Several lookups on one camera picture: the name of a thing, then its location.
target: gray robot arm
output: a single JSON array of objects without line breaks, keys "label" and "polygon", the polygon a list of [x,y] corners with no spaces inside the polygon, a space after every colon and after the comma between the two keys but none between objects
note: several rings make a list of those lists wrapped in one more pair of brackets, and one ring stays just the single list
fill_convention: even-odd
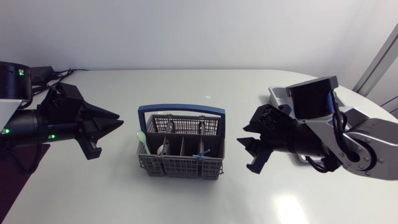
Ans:
[{"label": "gray robot arm", "polygon": [[[398,123],[339,107],[337,86],[336,77],[326,77],[270,88],[271,104],[260,106],[244,128],[260,139],[238,139],[254,157],[248,168],[260,173],[271,153],[282,151],[306,156],[320,172],[343,166],[356,175],[397,180]],[[322,159],[314,162],[310,156]]]}]

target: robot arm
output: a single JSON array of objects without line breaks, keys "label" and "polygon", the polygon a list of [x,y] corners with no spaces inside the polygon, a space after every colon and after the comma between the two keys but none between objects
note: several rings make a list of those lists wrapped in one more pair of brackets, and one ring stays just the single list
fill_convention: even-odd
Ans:
[{"label": "robot arm", "polygon": [[34,169],[22,167],[14,147],[76,139],[87,159],[98,158],[97,141],[120,127],[119,115],[87,103],[74,85],[51,87],[36,110],[23,110],[32,101],[30,68],[0,62],[0,161],[10,159],[29,175]]},{"label": "robot arm", "polygon": [[[280,105],[258,107],[245,131],[260,140],[240,138],[254,157],[247,167],[260,173],[273,151],[305,155],[319,172],[339,166],[365,177],[398,179],[398,123],[369,118],[352,107],[339,107],[336,77],[319,78],[284,88]],[[322,157],[314,162],[310,156]]]}]

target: blue cable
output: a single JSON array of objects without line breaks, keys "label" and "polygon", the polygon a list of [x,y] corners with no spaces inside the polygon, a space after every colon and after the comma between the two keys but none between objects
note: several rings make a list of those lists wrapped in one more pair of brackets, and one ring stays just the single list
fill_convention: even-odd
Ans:
[{"label": "blue cable", "polygon": [[390,111],[390,113],[392,113],[392,112],[394,112],[394,111],[396,111],[396,110],[398,110],[398,108],[393,109],[392,111]]},{"label": "blue cable", "polygon": [[398,96],[396,96],[396,97],[394,97],[393,99],[391,99],[391,100],[389,100],[389,101],[387,101],[387,102],[383,103],[383,104],[382,104],[382,105],[380,105],[380,106],[384,106],[384,105],[386,105],[386,104],[390,103],[391,101],[393,101],[393,100],[394,100],[394,99],[396,99],[396,98],[398,98]]}]

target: white wall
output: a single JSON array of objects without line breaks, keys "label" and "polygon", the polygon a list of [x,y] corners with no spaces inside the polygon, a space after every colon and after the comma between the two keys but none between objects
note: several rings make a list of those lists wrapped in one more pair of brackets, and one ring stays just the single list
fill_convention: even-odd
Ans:
[{"label": "white wall", "polygon": [[398,1],[1,0],[0,60],[90,70],[269,68],[352,88]]}]

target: blue basket handle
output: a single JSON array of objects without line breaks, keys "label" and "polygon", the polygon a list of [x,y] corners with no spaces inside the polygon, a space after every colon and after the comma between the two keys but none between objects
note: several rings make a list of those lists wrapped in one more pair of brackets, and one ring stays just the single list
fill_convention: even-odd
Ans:
[{"label": "blue basket handle", "polygon": [[188,105],[188,104],[158,104],[145,105],[138,108],[138,118],[141,131],[146,133],[147,125],[145,120],[146,112],[153,111],[193,111],[199,113],[214,114],[221,117],[221,136],[225,138],[225,110],[212,106]]}]

